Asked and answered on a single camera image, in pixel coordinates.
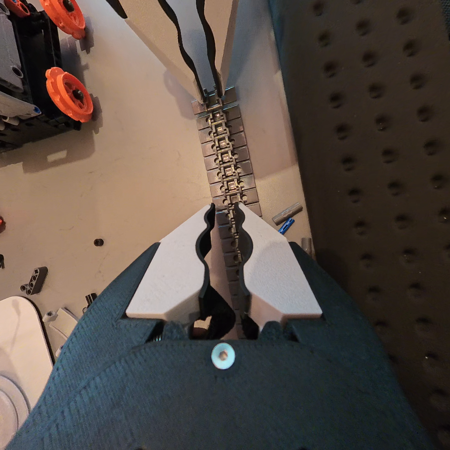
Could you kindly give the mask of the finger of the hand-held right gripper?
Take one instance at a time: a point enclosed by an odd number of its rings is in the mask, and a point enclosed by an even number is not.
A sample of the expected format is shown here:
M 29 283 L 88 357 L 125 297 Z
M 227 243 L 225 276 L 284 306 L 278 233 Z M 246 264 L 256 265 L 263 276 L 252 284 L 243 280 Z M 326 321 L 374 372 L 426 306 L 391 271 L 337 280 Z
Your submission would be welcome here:
M 121 0 L 126 22 L 177 81 L 201 103 L 206 102 L 192 58 L 183 46 L 176 14 L 165 0 Z
M 215 89 L 223 97 L 231 63 L 238 0 L 197 0 L 196 9 L 206 38 L 206 52 Z

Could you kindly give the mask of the dark grey short bent liftarm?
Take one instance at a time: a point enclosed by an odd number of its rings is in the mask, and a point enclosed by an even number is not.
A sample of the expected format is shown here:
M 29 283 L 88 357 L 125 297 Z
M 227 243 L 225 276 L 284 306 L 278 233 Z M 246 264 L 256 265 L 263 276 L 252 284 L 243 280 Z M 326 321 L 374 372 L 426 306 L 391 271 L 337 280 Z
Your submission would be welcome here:
M 39 294 L 48 274 L 48 268 L 45 266 L 37 267 L 33 270 L 31 278 L 27 284 L 20 286 L 21 292 L 28 296 Z

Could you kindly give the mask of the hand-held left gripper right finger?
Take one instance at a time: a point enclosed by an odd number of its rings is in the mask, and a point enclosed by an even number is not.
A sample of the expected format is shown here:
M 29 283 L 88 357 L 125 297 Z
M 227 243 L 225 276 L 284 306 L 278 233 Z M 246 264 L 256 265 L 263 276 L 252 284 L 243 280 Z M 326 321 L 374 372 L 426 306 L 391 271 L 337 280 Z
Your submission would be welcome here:
M 234 205 L 234 215 L 244 319 L 262 329 L 269 322 L 320 318 L 322 309 L 289 241 L 243 203 Z

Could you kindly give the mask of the light grey curved panel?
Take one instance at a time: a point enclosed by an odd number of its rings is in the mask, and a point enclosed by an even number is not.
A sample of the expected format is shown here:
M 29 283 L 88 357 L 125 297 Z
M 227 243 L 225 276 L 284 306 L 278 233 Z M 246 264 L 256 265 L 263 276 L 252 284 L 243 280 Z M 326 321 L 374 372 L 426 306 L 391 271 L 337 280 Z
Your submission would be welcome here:
M 63 346 L 67 339 L 69 338 L 72 331 L 75 329 L 78 318 L 70 312 L 65 307 L 60 307 L 58 310 L 50 310 L 45 312 L 42 316 L 42 322 L 45 324 L 45 329 L 47 332 L 49 348 L 52 351 L 54 360 L 57 360 L 63 349 Z M 56 332 L 60 339 L 62 339 L 62 344 L 56 346 L 51 339 L 50 329 Z

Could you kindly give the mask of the dark studded panel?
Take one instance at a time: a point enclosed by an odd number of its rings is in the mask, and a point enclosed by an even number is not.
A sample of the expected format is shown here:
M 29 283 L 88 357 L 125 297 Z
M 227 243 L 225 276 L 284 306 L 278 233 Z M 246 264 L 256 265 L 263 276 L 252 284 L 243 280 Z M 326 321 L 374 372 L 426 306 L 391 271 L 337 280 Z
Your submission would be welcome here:
M 269 1 L 320 265 L 449 449 L 449 1 Z

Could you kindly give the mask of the toy vehicle with orange wheels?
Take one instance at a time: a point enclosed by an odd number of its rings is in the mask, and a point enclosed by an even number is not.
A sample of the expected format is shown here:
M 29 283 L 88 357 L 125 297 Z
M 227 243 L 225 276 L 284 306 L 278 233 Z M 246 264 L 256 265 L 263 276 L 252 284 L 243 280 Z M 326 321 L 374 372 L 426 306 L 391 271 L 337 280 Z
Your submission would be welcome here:
M 18 149 L 92 119 L 84 84 L 62 66 L 59 31 L 76 40 L 86 21 L 74 0 L 0 2 L 0 152 Z

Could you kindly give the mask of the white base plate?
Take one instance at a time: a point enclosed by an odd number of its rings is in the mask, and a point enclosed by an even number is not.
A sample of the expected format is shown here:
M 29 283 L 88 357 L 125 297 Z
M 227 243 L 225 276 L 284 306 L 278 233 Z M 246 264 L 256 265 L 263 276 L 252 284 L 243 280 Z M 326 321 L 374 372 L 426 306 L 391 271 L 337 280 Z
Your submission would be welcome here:
M 0 301 L 0 448 L 5 449 L 40 398 L 53 369 L 41 317 L 31 301 Z

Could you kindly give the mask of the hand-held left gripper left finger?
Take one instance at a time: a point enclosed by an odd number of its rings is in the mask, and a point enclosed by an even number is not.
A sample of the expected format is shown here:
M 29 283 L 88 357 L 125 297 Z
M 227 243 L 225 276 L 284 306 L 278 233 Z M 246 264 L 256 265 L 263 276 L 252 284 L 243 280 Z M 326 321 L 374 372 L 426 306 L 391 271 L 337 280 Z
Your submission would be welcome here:
M 215 218 L 210 203 L 157 243 L 126 309 L 128 318 L 194 322 L 201 317 L 201 298 L 210 286 L 205 257 Z

